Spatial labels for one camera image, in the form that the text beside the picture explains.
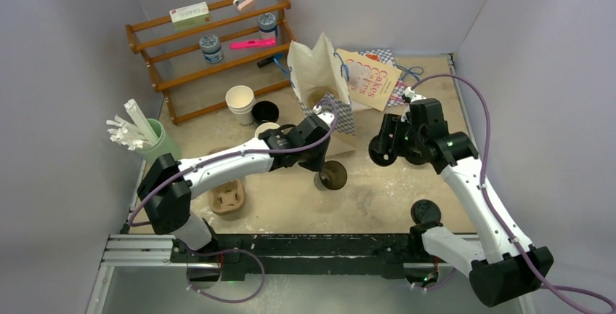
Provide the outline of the single brown pulp carrier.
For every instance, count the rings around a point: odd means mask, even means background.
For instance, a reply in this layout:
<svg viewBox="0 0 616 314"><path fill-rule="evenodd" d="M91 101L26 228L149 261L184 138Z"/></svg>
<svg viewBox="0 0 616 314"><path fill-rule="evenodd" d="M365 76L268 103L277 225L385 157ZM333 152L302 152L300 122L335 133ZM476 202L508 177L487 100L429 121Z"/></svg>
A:
<svg viewBox="0 0 616 314"><path fill-rule="evenodd" d="M315 107L327 93L332 94L334 97L338 97L339 94L335 89L329 87L316 87L309 91L307 96L307 107L312 109Z"/></svg>

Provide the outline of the blue checkered paper bag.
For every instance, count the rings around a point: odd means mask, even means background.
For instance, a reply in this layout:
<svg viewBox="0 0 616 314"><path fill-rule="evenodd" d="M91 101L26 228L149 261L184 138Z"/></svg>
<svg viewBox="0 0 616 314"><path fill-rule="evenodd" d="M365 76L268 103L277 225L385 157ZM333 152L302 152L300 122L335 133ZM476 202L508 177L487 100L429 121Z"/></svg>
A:
<svg viewBox="0 0 616 314"><path fill-rule="evenodd" d="M355 123L349 97L349 89L341 57L333 47L331 40L321 33L317 43L312 47L291 41L286 58L287 76L291 88L304 115L312 112L307 107L309 91L316 87L335 89L339 96L327 93L322 100L330 100L338 111L338 122L328 147L327 155L334 156L356 149Z"/></svg>

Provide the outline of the brown pulp cup carrier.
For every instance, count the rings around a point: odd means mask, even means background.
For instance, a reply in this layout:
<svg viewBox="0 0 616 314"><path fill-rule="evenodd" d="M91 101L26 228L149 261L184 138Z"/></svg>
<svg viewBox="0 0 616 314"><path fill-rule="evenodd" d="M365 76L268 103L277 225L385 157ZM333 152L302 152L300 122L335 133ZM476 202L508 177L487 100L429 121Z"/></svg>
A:
<svg viewBox="0 0 616 314"><path fill-rule="evenodd" d="M217 215L232 214L246 204L246 190L241 180L218 185L207 192L208 206Z"/></svg>

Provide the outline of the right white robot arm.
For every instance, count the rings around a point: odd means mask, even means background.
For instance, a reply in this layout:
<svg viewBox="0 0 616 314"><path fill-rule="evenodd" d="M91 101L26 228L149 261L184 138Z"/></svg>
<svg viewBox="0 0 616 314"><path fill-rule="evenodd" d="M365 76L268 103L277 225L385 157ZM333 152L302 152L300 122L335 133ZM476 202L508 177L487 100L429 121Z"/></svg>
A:
<svg viewBox="0 0 616 314"><path fill-rule="evenodd" d="M495 307L540 288L554 257L522 232L482 171L479 153L464 132L451 133L440 101L409 102L403 115L386 113L368 145L373 163L390 166L399 157L430 164L454 192L479 237L478 244L450 232L439 217L413 218L408 251L413 259L430 256L451 264L469 280L479 301Z"/></svg>

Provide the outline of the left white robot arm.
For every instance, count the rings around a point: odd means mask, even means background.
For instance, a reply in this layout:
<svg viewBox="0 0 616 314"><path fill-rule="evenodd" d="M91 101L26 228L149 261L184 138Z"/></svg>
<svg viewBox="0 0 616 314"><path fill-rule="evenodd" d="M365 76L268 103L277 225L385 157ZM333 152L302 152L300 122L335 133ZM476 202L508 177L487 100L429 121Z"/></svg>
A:
<svg viewBox="0 0 616 314"><path fill-rule="evenodd" d="M191 200L216 186L294 165L320 171L336 125L329 112L307 116L288 131L271 129L234 148L198 158L159 156L137 188L139 210L157 235L173 235L198 262L216 255L213 229L191 210Z"/></svg>

